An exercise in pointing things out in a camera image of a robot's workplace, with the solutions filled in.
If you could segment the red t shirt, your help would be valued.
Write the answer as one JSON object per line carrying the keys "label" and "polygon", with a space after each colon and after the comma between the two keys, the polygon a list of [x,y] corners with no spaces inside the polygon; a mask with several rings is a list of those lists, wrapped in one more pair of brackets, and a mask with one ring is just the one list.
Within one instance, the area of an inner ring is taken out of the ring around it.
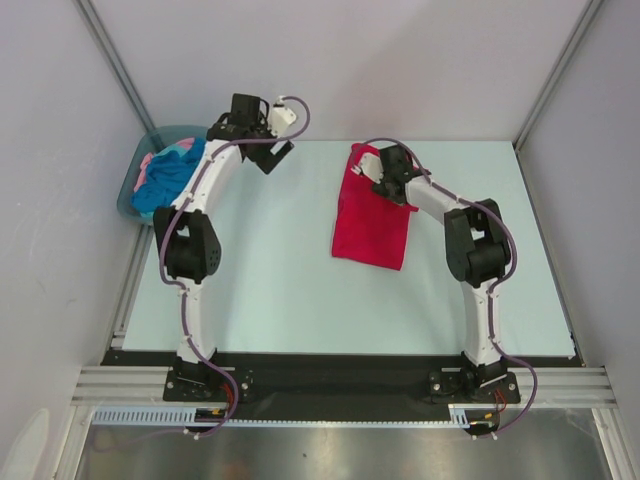
{"label": "red t shirt", "polygon": [[337,201],[331,255],[399,271],[404,263],[410,217],[415,207],[396,205],[372,190],[373,181],[355,172],[366,154],[378,150],[351,145]]}

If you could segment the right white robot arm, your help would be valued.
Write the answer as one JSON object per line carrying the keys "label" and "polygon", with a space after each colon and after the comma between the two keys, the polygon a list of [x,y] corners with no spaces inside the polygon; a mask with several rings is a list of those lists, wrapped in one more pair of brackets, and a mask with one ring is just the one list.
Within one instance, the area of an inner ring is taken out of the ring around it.
{"label": "right white robot arm", "polygon": [[461,388],[473,401],[486,400],[498,385],[487,367],[502,358],[496,313],[499,284],[509,276],[513,260],[513,236],[497,202],[473,202],[454,194],[432,180],[398,145],[366,154],[357,167],[373,182],[376,194],[417,208],[443,226],[446,263],[463,292],[467,327],[463,354],[476,366],[463,373]]}

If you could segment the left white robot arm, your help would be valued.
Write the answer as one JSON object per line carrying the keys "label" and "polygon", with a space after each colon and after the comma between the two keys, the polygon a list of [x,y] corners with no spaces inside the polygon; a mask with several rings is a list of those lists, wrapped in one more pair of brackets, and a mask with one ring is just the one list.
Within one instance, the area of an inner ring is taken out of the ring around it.
{"label": "left white robot arm", "polygon": [[226,185],[246,160],[270,174],[309,122],[308,105],[298,97],[279,96],[269,103],[234,94],[230,110],[208,129],[186,186],[170,206],[154,212],[160,277],[180,298],[180,361],[204,364],[217,349],[213,330],[203,320],[202,290],[222,260],[212,217]]}

